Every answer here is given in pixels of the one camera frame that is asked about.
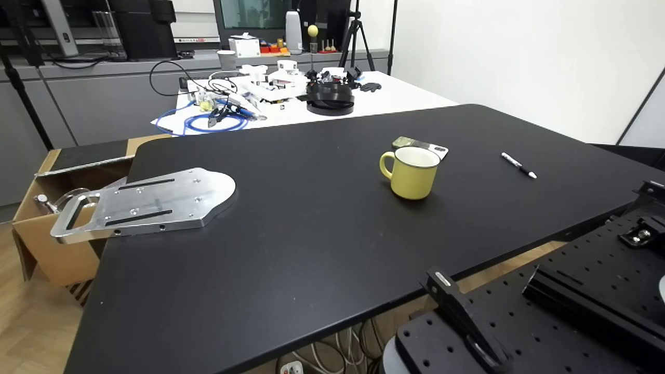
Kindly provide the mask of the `white and black pen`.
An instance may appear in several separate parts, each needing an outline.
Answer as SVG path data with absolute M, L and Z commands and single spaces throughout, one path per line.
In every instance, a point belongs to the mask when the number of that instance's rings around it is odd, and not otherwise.
M 537 179 L 537 175 L 534 172 L 532 172 L 532 171 L 528 170 L 527 168 L 525 168 L 525 166 L 523 166 L 522 163 L 520 163 L 519 161 L 514 159 L 512 156 L 508 155 L 505 152 L 502 152 L 501 157 L 506 159 L 506 161 L 508 161 L 508 163 L 515 166 L 515 168 L 517 168 L 521 173 L 523 173 L 527 177 L 529 177 L 531 179 Z

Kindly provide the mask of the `yellow enamel mug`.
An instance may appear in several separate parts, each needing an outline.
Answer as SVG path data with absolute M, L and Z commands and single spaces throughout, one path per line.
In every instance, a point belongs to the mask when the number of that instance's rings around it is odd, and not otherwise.
M 435 152 L 406 146 L 380 156 L 379 168 L 390 181 L 394 194 L 419 201 L 430 194 L 440 163 L 441 158 Z

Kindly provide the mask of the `black spool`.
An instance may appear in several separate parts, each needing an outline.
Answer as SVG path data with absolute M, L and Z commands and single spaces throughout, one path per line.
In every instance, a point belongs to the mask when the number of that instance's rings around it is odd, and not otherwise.
M 334 82 L 314 83 L 307 87 L 306 107 L 310 113 L 343 116 L 353 113 L 355 97 L 348 85 Z

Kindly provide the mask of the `green and silver card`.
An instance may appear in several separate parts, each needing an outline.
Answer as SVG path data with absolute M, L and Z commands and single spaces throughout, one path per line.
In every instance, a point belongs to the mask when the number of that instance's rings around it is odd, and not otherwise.
M 447 153 L 449 152 L 449 149 L 446 147 L 415 140 L 413 138 L 408 138 L 408 137 L 398 137 L 396 138 L 396 140 L 392 142 L 393 149 L 400 149 L 409 146 L 418 147 L 421 149 L 426 149 L 428 151 L 434 152 L 435 154 L 437 154 L 437 156 L 439 156 L 440 159 L 444 159 Z

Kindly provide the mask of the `white table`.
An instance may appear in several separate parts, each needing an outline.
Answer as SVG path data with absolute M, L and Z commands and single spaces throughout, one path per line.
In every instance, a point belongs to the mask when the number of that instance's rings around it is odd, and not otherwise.
M 381 88 L 372 92 L 354 90 L 354 111 L 349 117 L 401 113 L 406 111 L 444 108 L 455 106 L 456 102 L 445 99 L 423 88 L 416 87 L 400 79 L 374 71 L 363 74 L 361 82 L 380 84 Z M 208 113 L 199 106 L 190 104 L 185 95 L 177 99 L 176 108 L 159 115 L 151 123 L 157 130 L 170 133 L 174 137 L 183 135 L 206 135 L 215 132 L 238 131 L 243 129 L 266 128 L 269 126 L 293 125 L 299 123 L 332 120 L 308 111 L 305 102 L 289 101 L 281 109 L 273 106 L 264 112 L 268 118 L 262 121 L 224 118 L 220 123 L 208 127 Z

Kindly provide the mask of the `aluminium mounting plate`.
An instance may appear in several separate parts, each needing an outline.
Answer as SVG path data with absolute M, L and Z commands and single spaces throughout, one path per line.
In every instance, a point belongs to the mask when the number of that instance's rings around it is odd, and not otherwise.
M 50 230 L 61 244 L 201 228 L 236 199 L 229 175 L 190 168 L 70 199 Z

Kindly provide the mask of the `heap of orange toy blocks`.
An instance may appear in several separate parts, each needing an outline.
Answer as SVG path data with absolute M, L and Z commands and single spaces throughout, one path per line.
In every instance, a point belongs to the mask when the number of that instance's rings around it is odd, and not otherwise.
M 259 50 L 262 57 L 289 57 L 291 54 L 282 38 L 275 41 L 259 40 Z

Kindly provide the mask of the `white cylinder bottle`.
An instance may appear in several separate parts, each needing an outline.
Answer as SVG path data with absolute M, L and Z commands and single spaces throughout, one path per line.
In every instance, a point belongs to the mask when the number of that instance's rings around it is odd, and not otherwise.
M 291 55 L 302 53 L 301 17 L 294 9 L 288 10 L 285 15 L 285 43 Z

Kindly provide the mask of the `white tissue box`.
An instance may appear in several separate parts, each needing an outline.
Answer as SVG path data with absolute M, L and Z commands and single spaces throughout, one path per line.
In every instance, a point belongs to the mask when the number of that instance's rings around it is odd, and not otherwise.
M 254 58 L 261 56 L 260 40 L 245 32 L 242 35 L 231 35 L 228 38 L 230 49 L 238 58 Z

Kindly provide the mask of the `black clamp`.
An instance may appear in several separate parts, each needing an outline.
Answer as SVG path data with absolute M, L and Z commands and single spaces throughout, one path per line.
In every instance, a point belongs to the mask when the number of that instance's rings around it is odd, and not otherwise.
M 470 305 L 458 284 L 439 267 L 426 271 L 421 286 L 437 304 L 446 324 L 462 339 L 468 352 L 487 374 L 509 374 L 513 369 L 512 355 L 492 334 L 490 322 Z
M 634 227 L 617 237 L 629 248 L 662 248 L 665 246 L 665 218 L 641 216 Z

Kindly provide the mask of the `monitor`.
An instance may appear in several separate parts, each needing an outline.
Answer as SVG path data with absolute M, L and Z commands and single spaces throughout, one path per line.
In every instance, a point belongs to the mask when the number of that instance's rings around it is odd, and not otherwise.
M 286 39 L 286 14 L 299 10 L 302 0 L 213 0 L 219 44 L 248 33 L 259 40 Z

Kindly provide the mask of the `grey sideboard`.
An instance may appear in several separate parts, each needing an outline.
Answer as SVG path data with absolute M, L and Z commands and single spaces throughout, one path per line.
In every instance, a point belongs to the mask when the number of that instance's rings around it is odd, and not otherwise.
M 192 59 L 103 62 L 63 69 L 12 60 L 55 149 L 157 134 L 151 121 L 173 108 L 181 70 L 207 77 L 219 70 L 215 50 Z M 0 63 L 0 207 L 18 204 L 47 149 Z

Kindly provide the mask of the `black coffee machine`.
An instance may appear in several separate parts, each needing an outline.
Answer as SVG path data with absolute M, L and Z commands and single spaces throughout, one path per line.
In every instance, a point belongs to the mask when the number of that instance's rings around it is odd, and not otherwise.
M 128 61 L 178 57 L 171 24 L 176 14 L 171 0 L 107 0 Z

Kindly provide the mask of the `metal bolt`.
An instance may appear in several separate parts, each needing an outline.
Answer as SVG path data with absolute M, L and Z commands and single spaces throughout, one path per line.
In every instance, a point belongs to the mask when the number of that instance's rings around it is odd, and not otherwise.
M 44 215 L 56 215 L 59 213 L 58 207 L 48 199 L 46 194 L 37 194 L 33 199 Z

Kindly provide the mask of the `cardboard box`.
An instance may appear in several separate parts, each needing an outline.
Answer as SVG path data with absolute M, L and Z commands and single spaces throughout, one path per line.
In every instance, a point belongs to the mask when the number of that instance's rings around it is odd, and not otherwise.
M 60 244 L 50 236 L 59 213 L 44 215 L 33 197 L 46 194 L 61 211 L 73 196 L 122 184 L 137 149 L 157 139 L 154 135 L 47 152 L 12 219 L 25 280 L 39 268 L 51 284 L 64 287 L 85 305 L 106 240 Z

